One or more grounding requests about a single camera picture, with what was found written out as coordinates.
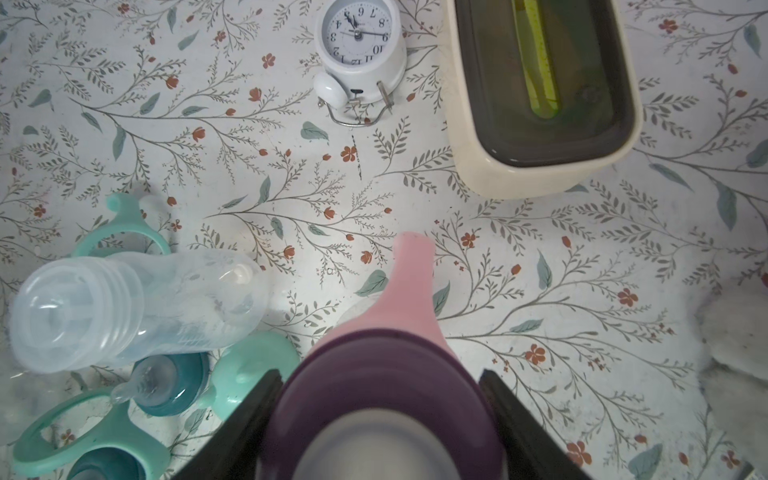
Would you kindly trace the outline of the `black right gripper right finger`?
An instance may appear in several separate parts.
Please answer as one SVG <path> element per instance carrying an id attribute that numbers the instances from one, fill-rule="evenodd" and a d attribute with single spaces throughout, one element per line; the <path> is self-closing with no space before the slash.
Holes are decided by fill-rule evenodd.
<path id="1" fill-rule="evenodd" d="M 591 479 L 555 443 L 494 371 L 483 371 L 479 387 L 491 407 L 503 445 L 502 479 Z"/>

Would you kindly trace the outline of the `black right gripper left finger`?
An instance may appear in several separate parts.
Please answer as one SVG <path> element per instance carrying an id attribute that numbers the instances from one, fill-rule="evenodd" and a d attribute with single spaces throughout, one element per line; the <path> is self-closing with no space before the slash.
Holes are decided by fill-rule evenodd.
<path id="1" fill-rule="evenodd" d="M 254 480 L 261 444 L 282 386 L 279 371 L 267 371 L 213 437 L 172 479 Z"/>

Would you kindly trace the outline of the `clear bottle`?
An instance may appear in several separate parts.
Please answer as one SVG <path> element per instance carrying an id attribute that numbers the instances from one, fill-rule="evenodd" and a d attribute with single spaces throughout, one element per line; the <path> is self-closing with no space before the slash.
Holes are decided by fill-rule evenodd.
<path id="1" fill-rule="evenodd" d="M 10 346 L 41 374 L 218 350 L 257 328 L 270 293 L 268 274 L 232 250 L 65 258 L 21 286 Z"/>

